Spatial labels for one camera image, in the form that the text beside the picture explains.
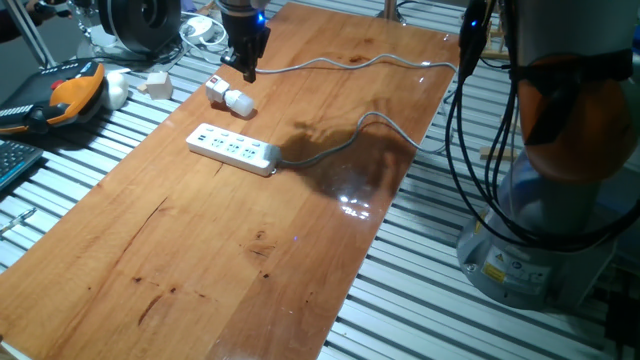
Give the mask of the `person's hand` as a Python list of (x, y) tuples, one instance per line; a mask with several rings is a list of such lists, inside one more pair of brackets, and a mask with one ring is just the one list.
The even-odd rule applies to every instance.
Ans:
[(28, 0), (24, 6), (33, 23), (39, 26), (57, 15), (54, 7), (59, 4), (58, 0)]

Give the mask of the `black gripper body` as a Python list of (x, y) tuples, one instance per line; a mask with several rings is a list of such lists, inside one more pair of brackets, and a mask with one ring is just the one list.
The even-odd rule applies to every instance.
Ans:
[(262, 57), (270, 35), (266, 26), (269, 0), (218, 0), (222, 23), (228, 35), (228, 49), (246, 60)]

